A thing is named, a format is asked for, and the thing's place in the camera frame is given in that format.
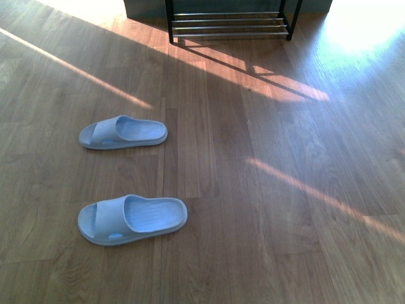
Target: metal shoe rack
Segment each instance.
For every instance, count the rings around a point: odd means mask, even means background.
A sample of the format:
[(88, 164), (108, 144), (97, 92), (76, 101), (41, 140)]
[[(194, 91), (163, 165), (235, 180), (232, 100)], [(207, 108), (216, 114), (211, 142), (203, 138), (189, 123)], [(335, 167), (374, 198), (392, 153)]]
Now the metal shoe rack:
[(281, 0), (278, 11), (247, 13), (174, 13), (173, 0), (165, 0), (169, 42), (174, 38), (193, 37), (266, 37), (285, 36), (289, 41), (296, 27), (302, 0), (291, 23), (284, 13), (286, 0)]

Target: metal bar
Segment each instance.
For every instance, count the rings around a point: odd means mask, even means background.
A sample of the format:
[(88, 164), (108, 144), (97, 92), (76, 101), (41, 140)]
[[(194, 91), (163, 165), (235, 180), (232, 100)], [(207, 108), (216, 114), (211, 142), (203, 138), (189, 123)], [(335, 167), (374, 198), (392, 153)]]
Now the metal bar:
[(287, 20), (287, 17), (285, 16), (284, 13), (281, 13), (281, 15), (282, 15), (282, 17), (283, 17), (283, 22), (284, 22), (284, 24), (287, 26), (287, 30), (290, 32), (291, 26), (290, 26), (289, 21)]
[(211, 33), (211, 34), (174, 34), (173, 37), (226, 37), (226, 36), (264, 36), (264, 35), (288, 35), (287, 32), (255, 32), (255, 33)]
[(173, 30), (216, 30), (216, 29), (274, 29), (280, 27), (287, 27), (285, 24), (279, 25), (219, 25), (217, 27), (173, 27)]
[(173, 20), (172, 23), (185, 22), (237, 22), (237, 21), (282, 21), (283, 18), (238, 18), (238, 19), (204, 19), (204, 20)]
[(251, 11), (251, 12), (243, 12), (243, 13), (184, 13), (184, 14), (174, 14), (175, 16), (218, 16), (218, 15), (225, 15), (225, 16), (233, 16), (233, 15), (276, 15), (278, 11)]
[(295, 11), (294, 17), (292, 18), (292, 21), (291, 21), (291, 27), (290, 27), (290, 30), (289, 30), (289, 34), (288, 34), (288, 36), (286, 38), (288, 41), (291, 40), (292, 34), (294, 33), (294, 29), (295, 29), (296, 24), (297, 24), (298, 14), (299, 14), (299, 10), (301, 9), (301, 5), (302, 5), (302, 0), (298, 0), (296, 11)]
[(169, 42), (171, 44), (174, 43), (173, 41), (173, 19), (174, 19), (174, 8), (173, 8), (173, 0), (165, 0), (166, 6), (166, 21), (167, 21), (167, 30), (169, 33)]
[(278, 9), (278, 11), (279, 11), (278, 16), (280, 16), (280, 13), (283, 13), (283, 12), (284, 12), (285, 2), (286, 2), (286, 0), (281, 0), (281, 2), (280, 2), (280, 7), (279, 7), (279, 9)]

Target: light blue slipper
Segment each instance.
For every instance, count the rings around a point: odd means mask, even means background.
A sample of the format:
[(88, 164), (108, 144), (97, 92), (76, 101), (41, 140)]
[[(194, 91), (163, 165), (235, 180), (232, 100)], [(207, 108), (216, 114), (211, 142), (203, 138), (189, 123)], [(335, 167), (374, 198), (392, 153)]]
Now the light blue slipper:
[(176, 198), (143, 198), (129, 194), (82, 209), (78, 228), (90, 242), (113, 246), (179, 230), (187, 208)]
[(111, 150), (161, 144), (167, 128), (154, 120), (120, 115), (88, 125), (80, 133), (80, 143), (89, 149)]

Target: slipper strap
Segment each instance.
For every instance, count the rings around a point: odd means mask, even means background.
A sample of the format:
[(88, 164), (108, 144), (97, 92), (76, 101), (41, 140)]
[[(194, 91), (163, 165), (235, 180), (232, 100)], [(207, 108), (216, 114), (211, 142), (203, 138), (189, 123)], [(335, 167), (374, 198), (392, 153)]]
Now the slipper strap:
[(96, 124), (93, 135), (91, 136), (91, 144), (102, 144), (104, 141), (113, 141), (119, 143), (124, 140), (116, 131), (116, 123), (121, 116), (102, 120)]
[(112, 234), (133, 235), (125, 220), (124, 204), (127, 196), (97, 203), (95, 237), (108, 238)]

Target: gray wall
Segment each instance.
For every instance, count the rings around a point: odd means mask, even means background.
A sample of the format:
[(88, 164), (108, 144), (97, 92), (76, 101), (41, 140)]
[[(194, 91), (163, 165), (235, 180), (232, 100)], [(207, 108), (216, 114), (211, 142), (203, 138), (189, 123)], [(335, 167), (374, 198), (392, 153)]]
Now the gray wall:
[[(165, 0), (124, 0), (129, 18), (164, 17)], [(279, 1), (265, 0), (173, 0), (176, 13), (277, 11)], [(287, 0), (286, 12), (294, 11), (296, 0)], [(326, 13), (332, 0), (303, 0), (302, 12)]]

